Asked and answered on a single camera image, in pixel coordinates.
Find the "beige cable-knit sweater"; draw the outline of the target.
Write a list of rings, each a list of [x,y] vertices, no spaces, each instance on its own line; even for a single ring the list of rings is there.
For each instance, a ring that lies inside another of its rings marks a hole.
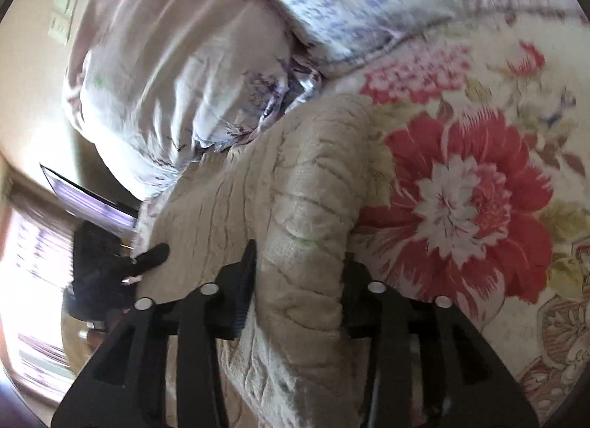
[[[245,146],[187,167],[135,244],[167,243],[138,292],[186,296],[257,244],[256,286],[240,338],[218,345],[234,427],[355,427],[366,350],[341,330],[347,239],[366,194],[368,98],[329,95],[295,108]]]

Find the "pink floral pillow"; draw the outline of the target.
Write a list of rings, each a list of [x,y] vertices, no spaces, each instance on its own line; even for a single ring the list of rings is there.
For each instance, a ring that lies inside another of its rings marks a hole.
[[[89,0],[67,79],[72,125],[140,200],[320,84],[270,0]]]

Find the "floral bed sheet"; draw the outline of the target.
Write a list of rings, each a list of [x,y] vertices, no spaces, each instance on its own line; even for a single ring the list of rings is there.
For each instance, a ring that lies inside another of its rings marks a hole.
[[[356,257],[404,296],[457,305],[548,421],[589,362],[587,22],[449,22],[326,90],[375,111]]]

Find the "wall light switch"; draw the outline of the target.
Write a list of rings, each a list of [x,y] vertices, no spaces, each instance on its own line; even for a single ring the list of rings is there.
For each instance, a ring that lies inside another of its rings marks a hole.
[[[69,41],[78,0],[53,0],[48,35],[61,45]]]

